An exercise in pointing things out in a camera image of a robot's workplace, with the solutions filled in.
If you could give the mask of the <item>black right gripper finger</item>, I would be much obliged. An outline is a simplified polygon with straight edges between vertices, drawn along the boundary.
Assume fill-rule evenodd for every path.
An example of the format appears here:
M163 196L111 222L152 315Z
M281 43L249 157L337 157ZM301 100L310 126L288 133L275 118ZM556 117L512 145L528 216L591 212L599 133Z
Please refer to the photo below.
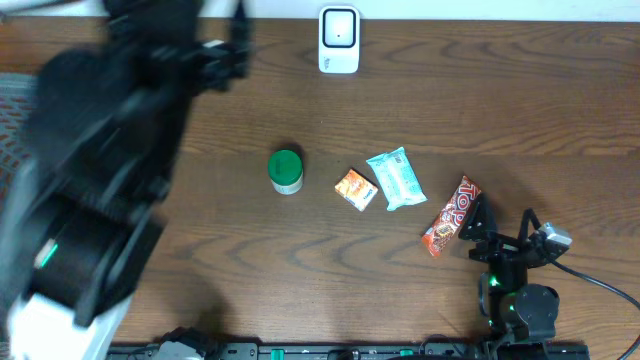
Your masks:
M532 208L528 208L523 212L521 224L518 232L518 240L526 240L529 235L529 227L532 226L536 231L541 227L541 223Z
M486 194L479 194L472 202L461 225L458 238L464 241L484 242L495 238L496 219Z

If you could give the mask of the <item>red chocolate bar wrapper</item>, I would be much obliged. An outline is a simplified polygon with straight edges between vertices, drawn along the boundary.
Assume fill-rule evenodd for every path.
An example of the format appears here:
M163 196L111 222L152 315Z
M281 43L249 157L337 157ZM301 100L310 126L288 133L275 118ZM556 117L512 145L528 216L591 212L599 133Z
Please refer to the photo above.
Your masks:
M438 257L463 224L467 212L482 190L464 175L449 201L422 236L429 253Z

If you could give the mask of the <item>teal wet wipes pack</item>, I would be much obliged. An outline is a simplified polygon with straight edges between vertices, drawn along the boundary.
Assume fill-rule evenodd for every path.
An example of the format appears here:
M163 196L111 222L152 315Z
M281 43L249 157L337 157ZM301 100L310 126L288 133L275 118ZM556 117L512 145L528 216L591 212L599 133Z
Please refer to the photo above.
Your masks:
M383 190L390 212L402 206L412 206L426 202L415 172L403 147L376 155L366 161Z

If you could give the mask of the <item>orange small box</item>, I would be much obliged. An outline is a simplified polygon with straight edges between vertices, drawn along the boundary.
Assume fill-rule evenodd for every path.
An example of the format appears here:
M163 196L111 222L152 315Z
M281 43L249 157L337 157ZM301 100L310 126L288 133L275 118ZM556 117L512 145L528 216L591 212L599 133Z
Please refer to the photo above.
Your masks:
M378 188L354 169L350 169L335 185L335 191L358 211L363 212L377 195Z

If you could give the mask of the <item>green lid jar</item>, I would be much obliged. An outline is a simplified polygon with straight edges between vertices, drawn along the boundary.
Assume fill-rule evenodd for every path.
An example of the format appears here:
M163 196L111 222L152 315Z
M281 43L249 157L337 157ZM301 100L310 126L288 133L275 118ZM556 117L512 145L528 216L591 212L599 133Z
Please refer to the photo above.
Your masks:
M295 194L303 186L303 163L294 151L274 152L268 161L268 174L274 190L282 195Z

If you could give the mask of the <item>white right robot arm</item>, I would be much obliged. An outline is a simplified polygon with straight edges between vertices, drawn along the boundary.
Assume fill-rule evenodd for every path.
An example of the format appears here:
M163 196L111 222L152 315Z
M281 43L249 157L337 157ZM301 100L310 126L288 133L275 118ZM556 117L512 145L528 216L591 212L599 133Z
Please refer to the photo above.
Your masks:
M499 345L539 343L555 336L559 295L528 281L530 269L568 249L566 241L550 240L553 235L554 229L543 226L531 209L524 211L516 237L501 234L484 193L467 212L459 238L475 244L469 251L471 260L488 266L478 282L479 308Z

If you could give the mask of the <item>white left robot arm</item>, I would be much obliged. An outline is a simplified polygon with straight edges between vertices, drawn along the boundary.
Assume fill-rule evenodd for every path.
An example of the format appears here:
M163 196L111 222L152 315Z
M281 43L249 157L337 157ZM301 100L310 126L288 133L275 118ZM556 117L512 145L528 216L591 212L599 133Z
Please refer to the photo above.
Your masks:
M108 1L103 42L38 72L28 159L1 217L2 340L13 359L102 359L162 232L193 100L248 73L243 4L198 37L199 1Z

